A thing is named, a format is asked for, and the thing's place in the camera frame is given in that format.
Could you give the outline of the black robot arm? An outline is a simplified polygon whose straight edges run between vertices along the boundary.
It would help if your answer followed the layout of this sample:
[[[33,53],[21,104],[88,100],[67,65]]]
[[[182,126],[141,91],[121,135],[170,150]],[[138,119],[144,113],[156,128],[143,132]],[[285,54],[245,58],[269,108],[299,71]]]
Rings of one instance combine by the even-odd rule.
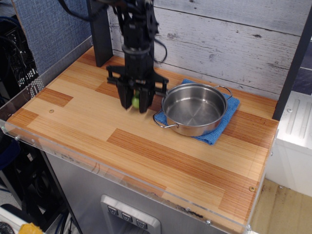
[[[133,105],[138,94],[139,111],[145,113],[153,103],[155,93],[165,94],[167,78],[154,70],[155,43],[158,34],[158,22],[152,0],[102,0],[105,6],[111,6],[117,15],[121,34],[124,39],[124,66],[107,66],[109,83],[117,87],[122,107]]]

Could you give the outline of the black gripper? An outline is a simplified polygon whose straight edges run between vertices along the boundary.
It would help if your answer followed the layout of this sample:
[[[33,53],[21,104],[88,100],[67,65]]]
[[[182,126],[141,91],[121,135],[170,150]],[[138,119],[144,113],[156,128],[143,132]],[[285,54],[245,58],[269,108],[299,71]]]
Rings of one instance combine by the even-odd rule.
[[[161,96],[166,95],[169,80],[154,71],[154,55],[151,52],[143,54],[125,53],[124,66],[109,65],[106,69],[108,71],[107,81],[117,84],[120,103],[125,109],[132,105],[134,91],[131,86],[144,85],[139,89],[140,113],[145,113],[148,107],[152,105],[155,93]],[[161,83],[162,86],[156,87],[156,83]]]

